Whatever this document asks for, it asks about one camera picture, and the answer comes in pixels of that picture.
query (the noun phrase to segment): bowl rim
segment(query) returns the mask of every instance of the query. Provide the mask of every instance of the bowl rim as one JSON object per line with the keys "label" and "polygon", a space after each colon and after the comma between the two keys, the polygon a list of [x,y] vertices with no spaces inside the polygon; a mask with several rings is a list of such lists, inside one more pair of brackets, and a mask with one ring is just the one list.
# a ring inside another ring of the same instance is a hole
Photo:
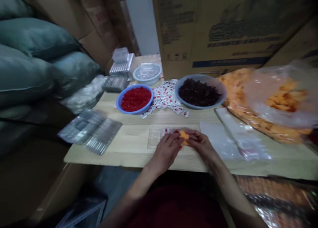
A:
{"label": "bowl rim", "polygon": [[156,74],[154,77],[149,78],[149,79],[138,79],[138,78],[136,77],[136,72],[137,72],[137,69],[140,69],[140,65],[139,65],[139,66],[134,70],[134,72],[133,72],[133,74],[132,74],[133,78],[134,78],[136,81],[139,81],[139,82],[148,82],[148,81],[151,81],[151,80],[153,80],[153,79],[159,77],[160,74],[162,73],[162,66],[159,65],[159,64],[157,64],[157,63],[153,63],[153,64],[154,64],[154,65],[157,65],[157,66],[159,67],[159,69],[160,69],[160,70],[159,70],[159,73]]}
{"label": "bowl rim", "polygon": [[[120,104],[119,104],[119,98],[120,98],[122,95],[124,96],[124,95],[126,94],[126,92],[130,91],[131,89],[138,88],[138,87],[145,87],[145,88],[147,88],[147,89],[151,92],[151,98],[150,98],[149,102],[147,103],[147,105],[145,105],[143,108],[141,108],[141,109],[139,109],[139,110],[137,110],[137,111],[133,111],[133,112],[124,111],[124,110],[121,108]],[[151,89],[151,87],[148,86],[148,85],[145,85],[145,84],[135,84],[135,85],[132,85],[132,86],[130,86],[130,87],[127,87],[125,90],[123,90],[123,91],[118,95],[118,97],[117,97],[117,99],[116,99],[116,107],[117,107],[117,109],[118,109],[121,113],[124,113],[124,114],[135,114],[135,113],[141,112],[141,111],[144,110],[146,107],[149,107],[149,106],[151,105],[152,101],[153,101],[153,90]]]}
{"label": "bowl rim", "polygon": [[181,101],[183,104],[185,104],[187,107],[189,107],[189,108],[190,108],[190,107],[194,107],[194,108],[198,108],[198,109],[208,109],[208,108],[213,108],[213,107],[220,106],[220,105],[223,104],[223,102],[225,102],[225,100],[226,100],[226,98],[227,98],[227,95],[228,95],[228,92],[227,92],[227,90],[226,90],[225,85],[224,85],[221,81],[219,81],[218,79],[216,79],[216,78],[214,78],[214,77],[211,77],[211,76],[209,76],[209,75],[204,75],[204,74],[190,74],[190,75],[187,75],[187,76],[182,77],[180,80],[178,80],[177,83],[179,83],[179,82],[180,82],[182,79],[184,79],[184,78],[189,78],[189,76],[201,76],[201,77],[208,77],[208,78],[212,78],[212,79],[214,79],[214,80],[217,80],[218,82],[221,83],[222,87],[224,88],[225,97],[224,97],[224,100],[221,100],[221,101],[219,101],[218,103],[215,103],[214,105],[207,106],[207,107],[201,107],[201,106],[195,106],[195,105],[192,105],[192,104],[186,102],[185,100],[183,100],[183,99],[179,96],[179,91],[175,91],[176,97],[177,97],[178,99],[180,99],[180,101]]}

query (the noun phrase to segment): person's left hand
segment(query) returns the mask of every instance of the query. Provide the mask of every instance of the person's left hand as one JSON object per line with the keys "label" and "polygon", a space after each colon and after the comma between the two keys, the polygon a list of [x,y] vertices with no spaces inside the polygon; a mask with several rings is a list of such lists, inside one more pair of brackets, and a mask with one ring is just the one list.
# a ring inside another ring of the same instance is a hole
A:
{"label": "person's left hand", "polygon": [[173,164],[184,138],[180,133],[166,134],[157,145],[156,151],[145,168],[157,179]]}

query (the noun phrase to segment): red food pieces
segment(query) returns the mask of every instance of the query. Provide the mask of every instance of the red food pieces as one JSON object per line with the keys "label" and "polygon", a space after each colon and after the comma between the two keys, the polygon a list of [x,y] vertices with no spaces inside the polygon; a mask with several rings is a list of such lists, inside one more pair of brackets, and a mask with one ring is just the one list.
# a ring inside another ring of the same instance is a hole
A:
{"label": "red food pieces", "polygon": [[145,87],[137,87],[125,93],[121,107],[124,111],[134,112],[145,107],[151,98],[151,92]]}

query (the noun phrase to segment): white plastic bag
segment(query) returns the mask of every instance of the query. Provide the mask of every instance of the white plastic bag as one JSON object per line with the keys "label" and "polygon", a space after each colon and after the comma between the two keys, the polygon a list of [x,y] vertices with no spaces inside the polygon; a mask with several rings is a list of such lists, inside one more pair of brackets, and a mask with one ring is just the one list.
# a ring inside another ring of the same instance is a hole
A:
{"label": "white plastic bag", "polygon": [[105,76],[96,76],[90,84],[79,89],[72,96],[60,100],[60,103],[69,108],[74,114],[80,114],[85,109],[90,109],[96,105],[102,96],[104,89]]}
{"label": "white plastic bag", "polygon": [[[275,124],[297,129],[317,128],[317,82],[316,70],[299,60],[285,66],[260,68],[244,84],[246,105],[259,117]],[[268,98],[281,100],[281,105],[269,106]],[[291,106],[295,100],[297,106]]]}

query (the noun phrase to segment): white bowl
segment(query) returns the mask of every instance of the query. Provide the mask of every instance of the white bowl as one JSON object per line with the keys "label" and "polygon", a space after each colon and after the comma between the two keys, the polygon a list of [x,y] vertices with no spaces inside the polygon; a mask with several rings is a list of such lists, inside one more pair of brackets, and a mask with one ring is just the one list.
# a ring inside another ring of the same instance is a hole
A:
{"label": "white bowl", "polygon": [[158,73],[149,79],[141,79],[141,75],[140,75],[140,66],[136,68],[136,70],[133,72],[133,78],[138,81],[141,84],[145,84],[148,86],[152,86],[154,84],[156,84],[159,81],[160,75],[162,73],[162,67],[159,64],[155,64],[155,70],[158,71]]}

